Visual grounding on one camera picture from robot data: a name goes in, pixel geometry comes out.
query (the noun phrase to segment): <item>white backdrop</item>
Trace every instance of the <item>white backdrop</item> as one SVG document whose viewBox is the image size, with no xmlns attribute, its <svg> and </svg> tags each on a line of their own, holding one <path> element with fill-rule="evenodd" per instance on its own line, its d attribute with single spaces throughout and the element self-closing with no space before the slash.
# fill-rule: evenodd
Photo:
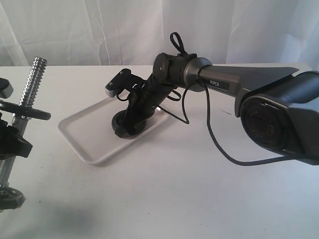
<svg viewBox="0 0 319 239">
<path fill-rule="evenodd" d="M 213 63 L 319 69 L 319 0 L 0 0 L 0 65 L 152 64 L 173 31 Z"/>
</svg>

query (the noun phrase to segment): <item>table surface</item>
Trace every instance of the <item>table surface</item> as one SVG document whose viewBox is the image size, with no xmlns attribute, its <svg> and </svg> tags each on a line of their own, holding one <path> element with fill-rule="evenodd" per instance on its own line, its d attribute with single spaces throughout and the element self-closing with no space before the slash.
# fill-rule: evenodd
<svg viewBox="0 0 319 239">
<path fill-rule="evenodd" d="M 26 201 L 0 214 L 0 238 L 318 238 L 319 168 L 298 161 L 230 163 L 209 137 L 204 93 L 187 93 L 190 125 L 170 118 L 103 167 L 83 163 L 57 125 L 104 99 L 105 84 L 122 68 L 47 67 L 34 106 L 51 112 L 52 119 L 27 126 L 24 136 L 34 148 L 29 158 L 17 158 L 9 179 Z M 127 68 L 143 78 L 152 70 Z M 28 72 L 29 67 L 0 67 L 15 90 L 11 102 L 18 102 Z M 230 155 L 243 161 L 274 156 L 246 135 L 232 97 L 211 91 L 211 104 L 213 130 Z M 180 103 L 164 105 L 181 115 Z"/>
</svg>

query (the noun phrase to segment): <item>metal rod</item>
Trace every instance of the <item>metal rod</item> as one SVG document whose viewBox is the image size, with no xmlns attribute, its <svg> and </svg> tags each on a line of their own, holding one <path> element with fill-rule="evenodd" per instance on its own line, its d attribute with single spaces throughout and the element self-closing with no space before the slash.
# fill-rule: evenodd
<svg viewBox="0 0 319 239">
<path fill-rule="evenodd" d="M 43 58 L 36 57 L 34 59 L 19 105 L 30 108 L 33 106 L 34 98 L 38 91 L 46 64 L 47 61 Z M 29 119 L 27 117 L 15 115 L 11 126 L 19 129 L 21 136 L 23 136 L 28 121 Z M 9 186 L 8 179 L 14 160 L 15 156 L 0 161 L 0 188 Z"/>
</svg>

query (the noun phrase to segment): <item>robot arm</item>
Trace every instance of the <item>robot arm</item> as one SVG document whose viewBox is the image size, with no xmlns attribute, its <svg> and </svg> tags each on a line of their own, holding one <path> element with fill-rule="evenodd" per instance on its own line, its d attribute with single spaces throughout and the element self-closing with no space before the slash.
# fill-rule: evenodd
<svg viewBox="0 0 319 239">
<path fill-rule="evenodd" d="M 235 115 L 241 118 L 244 129 L 255 143 L 286 156 L 267 163 L 289 159 L 319 163 L 318 72 L 292 76 L 298 69 L 213 66 L 205 58 L 187 54 L 178 33 L 171 34 L 171 41 L 180 54 L 159 54 L 146 81 L 124 69 L 121 72 L 127 74 L 119 73 L 106 86 L 110 96 L 118 96 L 123 89 L 130 91 L 128 108 L 113 118 L 116 135 L 134 137 L 143 131 L 146 120 L 154 114 L 156 107 L 177 87 L 185 88 L 185 93 L 187 90 L 206 90 L 208 95 L 209 88 L 235 97 Z M 211 136 L 227 157 L 212 133 Z"/>
</svg>

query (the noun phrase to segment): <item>white tray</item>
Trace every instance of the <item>white tray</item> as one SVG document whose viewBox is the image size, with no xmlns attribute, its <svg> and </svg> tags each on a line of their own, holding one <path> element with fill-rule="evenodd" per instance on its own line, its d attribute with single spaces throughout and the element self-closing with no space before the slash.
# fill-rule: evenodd
<svg viewBox="0 0 319 239">
<path fill-rule="evenodd" d="M 62 120 L 58 129 L 83 162 L 91 165 L 103 163 L 169 117 L 157 109 L 147 120 L 141 134 L 133 139 L 119 138 L 112 129 L 111 121 L 117 112 L 126 109 L 127 104 L 116 98 L 107 98 Z"/>
</svg>

